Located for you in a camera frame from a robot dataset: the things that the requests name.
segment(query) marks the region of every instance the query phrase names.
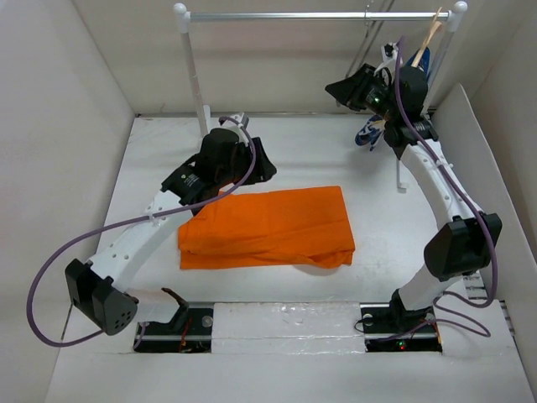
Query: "white tabletop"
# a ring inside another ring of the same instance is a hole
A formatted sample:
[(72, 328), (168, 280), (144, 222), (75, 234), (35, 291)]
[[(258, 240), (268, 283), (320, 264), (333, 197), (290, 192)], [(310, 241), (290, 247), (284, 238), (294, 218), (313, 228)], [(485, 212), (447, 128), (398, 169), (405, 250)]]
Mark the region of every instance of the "white tabletop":
[[(366, 120), (364, 116), (252, 118), (248, 129), (261, 137), (278, 173), (268, 183), (240, 189), (341, 186), (357, 245), (352, 265), (338, 270), (284, 265), (183, 271), (174, 234), (140, 270), (133, 288), (166, 286), (187, 301), (342, 305), (389, 301), (421, 267), (423, 247), (436, 232), (435, 220), (406, 169), (402, 175), (409, 189), (398, 192), (395, 156), (386, 144), (373, 152), (354, 144)], [(160, 182), (198, 150), (199, 142), (194, 118), (137, 118), (107, 223), (139, 215)], [(100, 245), (108, 245), (118, 234), (103, 234)], [(460, 283), (455, 287), (464, 292)], [(481, 311), (457, 309), (485, 322), (493, 337), (482, 340), (443, 327), (444, 355), (363, 353), (363, 347), (352, 353), (300, 354), (289, 347), (274, 350), (272, 344), (258, 351), (258, 346), (251, 349), (251, 343), (246, 348), (249, 339), (212, 354), (188, 356), (132, 353), (131, 325), (116, 337), (101, 336), (62, 350), (47, 401), (533, 401), (498, 304)], [(342, 311), (348, 312), (342, 320), (349, 323), (357, 315), (354, 310)], [(262, 326), (256, 317), (249, 317), (250, 326)], [(65, 339), (94, 330), (74, 310)], [(326, 331), (331, 337), (330, 328)], [(350, 327), (345, 332), (348, 335), (341, 335), (340, 329), (332, 336), (359, 337)], [(362, 346), (361, 341), (351, 342)]]

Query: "orange towel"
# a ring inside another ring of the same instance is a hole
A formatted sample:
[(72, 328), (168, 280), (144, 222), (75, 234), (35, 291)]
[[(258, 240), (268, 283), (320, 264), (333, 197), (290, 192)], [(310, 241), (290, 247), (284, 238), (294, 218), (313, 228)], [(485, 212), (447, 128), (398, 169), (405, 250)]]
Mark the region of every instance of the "orange towel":
[(179, 228), (181, 269), (352, 263), (339, 186), (230, 195)]

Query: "white table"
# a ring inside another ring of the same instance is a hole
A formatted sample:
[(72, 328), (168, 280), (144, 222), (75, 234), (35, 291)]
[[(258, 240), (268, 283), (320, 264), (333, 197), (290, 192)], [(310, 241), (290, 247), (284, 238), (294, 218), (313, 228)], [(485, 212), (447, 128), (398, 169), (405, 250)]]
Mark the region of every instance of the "white table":
[[(213, 343), (213, 353), (132, 353), (131, 325), (116, 337), (101, 336), (62, 350), (47, 401), (533, 401), (498, 303), (472, 310), (443, 301), (483, 321), (493, 332), (490, 339), (443, 326), (443, 354), (364, 353), (361, 336), (352, 330), (359, 316), (357, 302), (389, 301), (422, 265), (423, 247), (436, 232), (428, 203), (406, 170), (409, 189), (398, 192), (395, 157), (386, 144), (374, 152), (354, 144), (366, 119), (252, 118), (248, 129), (262, 138), (278, 174), (268, 183), (240, 189), (341, 186), (357, 245), (352, 265), (338, 270), (273, 266), (181, 271), (174, 235), (140, 270), (133, 288), (167, 286), (187, 301), (224, 302), (216, 306), (213, 333), (218, 330), (220, 339)], [(107, 222), (140, 214), (160, 182), (197, 151), (199, 141), (194, 118), (137, 118)], [(103, 234), (100, 247), (117, 235)], [(465, 292), (461, 283), (454, 288)], [(280, 306), (283, 311), (300, 310), (298, 302), (324, 302), (304, 311), (302, 322), (275, 331), (276, 323), (281, 325), (275, 305), (227, 304), (250, 301), (287, 302)], [(336, 312), (326, 317), (332, 322), (320, 320), (323, 312)], [(314, 335), (309, 349), (300, 341), (303, 331), (297, 330), (302, 323)], [(74, 310), (66, 339), (93, 331), (94, 325)]]

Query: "folded orange fabric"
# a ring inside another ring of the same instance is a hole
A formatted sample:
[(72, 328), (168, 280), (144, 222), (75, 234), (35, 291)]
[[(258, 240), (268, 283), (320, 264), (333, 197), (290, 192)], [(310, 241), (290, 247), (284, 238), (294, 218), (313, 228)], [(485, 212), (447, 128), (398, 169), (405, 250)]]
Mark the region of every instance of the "folded orange fabric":
[(339, 186), (230, 195), (179, 228), (181, 269), (351, 264), (354, 239)]

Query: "horizontal metal bar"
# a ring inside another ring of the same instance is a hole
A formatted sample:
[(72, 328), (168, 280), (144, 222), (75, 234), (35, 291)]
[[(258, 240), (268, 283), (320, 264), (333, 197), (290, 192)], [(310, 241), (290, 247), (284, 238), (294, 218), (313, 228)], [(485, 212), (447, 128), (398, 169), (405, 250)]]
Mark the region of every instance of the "horizontal metal bar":
[[(190, 13), (192, 23), (259, 20), (312, 21), (430, 21), (436, 13)], [(447, 21), (450, 14), (439, 13), (438, 21)]]

